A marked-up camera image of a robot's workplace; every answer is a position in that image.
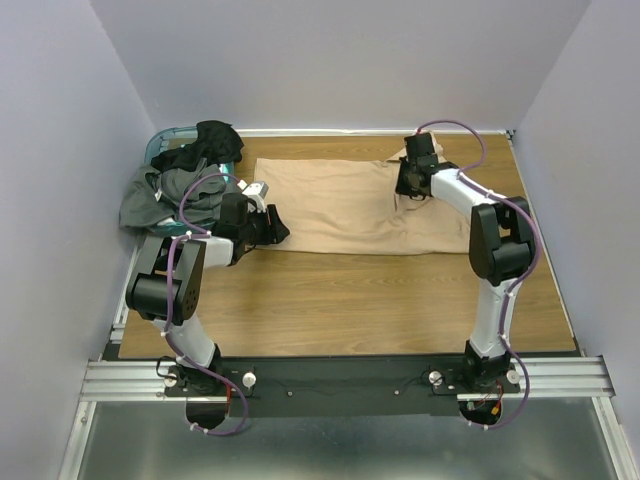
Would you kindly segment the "beige t shirt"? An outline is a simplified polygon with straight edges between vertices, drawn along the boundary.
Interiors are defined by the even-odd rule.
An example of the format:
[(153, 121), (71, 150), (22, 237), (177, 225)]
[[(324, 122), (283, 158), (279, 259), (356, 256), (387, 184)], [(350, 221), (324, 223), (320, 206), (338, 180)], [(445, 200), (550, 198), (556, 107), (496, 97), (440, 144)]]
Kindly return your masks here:
[(395, 192), (405, 151), (397, 136), (307, 138), (257, 158), (254, 178), (289, 229), (280, 251), (348, 255), (465, 254), (469, 222), (442, 200)]

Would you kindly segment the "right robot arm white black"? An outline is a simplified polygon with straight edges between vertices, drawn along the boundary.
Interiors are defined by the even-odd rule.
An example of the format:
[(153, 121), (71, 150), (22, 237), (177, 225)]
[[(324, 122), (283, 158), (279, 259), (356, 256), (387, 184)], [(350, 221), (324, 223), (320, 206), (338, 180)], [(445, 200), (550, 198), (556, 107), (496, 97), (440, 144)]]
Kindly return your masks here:
[(505, 377), (513, 358), (510, 327), (521, 284), (539, 261), (539, 231), (522, 197), (505, 197), (441, 161), (429, 133), (404, 139), (395, 192), (445, 202), (469, 221), (468, 259), (480, 281), (476, 321), (458, 379), (480, 392)]

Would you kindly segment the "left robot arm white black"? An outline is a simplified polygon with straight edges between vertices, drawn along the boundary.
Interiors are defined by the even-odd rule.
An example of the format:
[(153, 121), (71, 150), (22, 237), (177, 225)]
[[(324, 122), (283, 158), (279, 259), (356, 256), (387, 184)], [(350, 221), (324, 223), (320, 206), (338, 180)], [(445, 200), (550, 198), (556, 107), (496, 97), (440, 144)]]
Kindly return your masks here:
[(224, 384), (219, 347), (196, 313), (203, 272), (233, 266), (255, 247), (280, 244), (289, 235), (274, 204), (260, 194), (231, 193), (223, 196), (220, 218), (210, 230), (146, 237), (125, 301), (160, 330), (175, 353), (174, 365), (156, 372), (166, 387), (207, 396)]

